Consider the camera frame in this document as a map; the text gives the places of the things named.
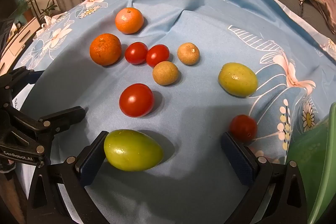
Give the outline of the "rough dark orange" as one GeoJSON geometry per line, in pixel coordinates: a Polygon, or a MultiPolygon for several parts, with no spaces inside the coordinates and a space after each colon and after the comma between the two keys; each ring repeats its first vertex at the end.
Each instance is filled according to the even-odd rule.
{"type": "Polygon", "coordinates": [[[98,65],[112,65],[119,60],[122,54],[120,39],[113,34],[101,34],[91,43],[89,54],[98,65]]]}

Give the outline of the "green bowl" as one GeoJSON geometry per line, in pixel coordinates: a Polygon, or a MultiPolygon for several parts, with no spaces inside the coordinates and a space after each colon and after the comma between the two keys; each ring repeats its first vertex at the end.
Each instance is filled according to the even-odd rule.
{"type": "Polygon", "coordinates": [[[317,223],[335,201],[335,104],[329,114],[289,146],[303,180],[307,222],[317,223]]]}

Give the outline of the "red cherry tomato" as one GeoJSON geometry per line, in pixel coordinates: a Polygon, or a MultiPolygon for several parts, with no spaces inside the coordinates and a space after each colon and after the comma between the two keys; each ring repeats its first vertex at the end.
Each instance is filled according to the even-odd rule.
{"type": "Polygon", "coordinates": [[[167,46],[163,44],[158,44],[151,47],[148,50],[146,55],[146,63],[152,68],[155,67],[158,63],[167,61],[170,57],[170,51],[167,46]]]}
{"type": "Polygon", "coordinates": [[[236,141],[248,143],[257,134],[257,123],[250,116],[237,115],[229,125],[229,132],[236,141]]]}
{"type": "Polygon", "coordinates": [[[129,45],[125,51],[125,59],[132,65],[142,64],[146,60],[147,46],[142,42],[135,42],[129,45]]]}

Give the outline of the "yellow-green oval fruit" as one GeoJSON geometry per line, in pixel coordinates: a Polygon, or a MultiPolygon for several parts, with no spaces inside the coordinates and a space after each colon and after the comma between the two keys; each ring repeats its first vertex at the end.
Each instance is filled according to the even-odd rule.
{"type": "Polygon", "coordinates": [[[250,68],[240,63],[226,63],[218,75],[221,87],[237,97],[248,97],[258,87],[257,76],[250,68]]]}

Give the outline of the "potted green plant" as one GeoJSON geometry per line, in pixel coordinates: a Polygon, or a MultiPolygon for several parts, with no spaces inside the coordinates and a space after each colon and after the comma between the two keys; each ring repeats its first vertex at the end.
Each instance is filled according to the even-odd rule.
{"type": "Polygon", "coordinates": [[[38,7],[36,0],[20,0],[15,15],[22,15],[27,22],[34,19],[34,17],[37,17],[37,19],[41,21],[45,16],[50,16],[57,8],[58,5],[50,0],[44,9],[38,7]]]}

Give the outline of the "large red tomato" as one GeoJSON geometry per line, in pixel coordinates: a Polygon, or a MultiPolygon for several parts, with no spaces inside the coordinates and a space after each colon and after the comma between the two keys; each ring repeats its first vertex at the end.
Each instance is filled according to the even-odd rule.
{"type": "Polygon", "coordinates": [[[120,110],[129,117],[143,117],[154,107],[154,94],[145,84],[132,84],[121,93],[119,106],[120,110]]]}

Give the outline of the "light blue floral cloth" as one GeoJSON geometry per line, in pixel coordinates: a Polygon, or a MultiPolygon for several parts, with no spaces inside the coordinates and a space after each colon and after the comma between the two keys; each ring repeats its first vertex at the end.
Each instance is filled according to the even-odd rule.
{"type": "Polygon", "coordinates": [[[274,162],[284,162],[295,137],[308,131],[307,113],[324,118],[335,102],[335,63],[318,50],[310,35],[292,28],[255,34],[218,12],[210,0],[93,0],[75,6],[33,41],[18,65],[43,71],[18,106],[32,118],[81,106],[85,119],[57,134],[51,161],[76,156],[103,130],[131,129],[154,138],[165,159],[145,172],[123,172],[105,162],[88,193],[110,223],[223,223],[246,193],[224,156],[221,134],[231,119],[250,115],[258,125],[251,150],[274,162]],[[123,34],[117,13],[138,9],[142,28],[123,34]],[[102,67],[89,47],[97,36],[116,35],[123,47],[143,42],[163,44],[179,69],[175,84],[160,86],[149,65],[125,59],[102,67]],[[200,52],[194,65],[183,64],[177,50],[193,43],[200,52]],[[248,97],[226,92],[218,81],[222,66],[240,63],[257,76],[258,87],[248,97]],[[154,107],[143,117],[125,115],[121,93],[145,84],[154,107]]]}

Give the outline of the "green oval fruit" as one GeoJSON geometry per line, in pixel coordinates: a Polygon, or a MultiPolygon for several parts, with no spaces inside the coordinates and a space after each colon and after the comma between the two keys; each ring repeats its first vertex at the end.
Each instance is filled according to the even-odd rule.
{"type": "Polygon", "coordinates": [[[107,161],[119,170],[139,172],[158,165],[163,148],[151,137],[134,130],[115,130],[104,140],[107,161]]]}

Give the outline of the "smooth orange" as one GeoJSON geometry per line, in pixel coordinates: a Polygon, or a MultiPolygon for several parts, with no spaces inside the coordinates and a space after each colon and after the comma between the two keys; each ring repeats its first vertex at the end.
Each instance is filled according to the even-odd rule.
{"type": "Polygon", "coordinates": [[[143,24],[143,14],[132,7],[120,10],[115,17],[116,28],[123,34],[134,34],[142,28],[143,24]]]}

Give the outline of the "tan longan fruit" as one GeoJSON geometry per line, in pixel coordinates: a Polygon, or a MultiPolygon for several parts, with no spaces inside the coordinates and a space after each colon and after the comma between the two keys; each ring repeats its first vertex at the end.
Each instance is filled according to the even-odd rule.
{"type": "Polygon", "coordinates": [[[162,61],[153,69],[154,81],[162,86],[175,83],[179,76],[179,70],[175,64],[170,61],[162,61]]]}
{"type": "Polygon", "coordinates": [[[200,52],[193,43],[184,43],[177,50],[179,60],[185,65],[194,65],[199,61],[200,52]]]}

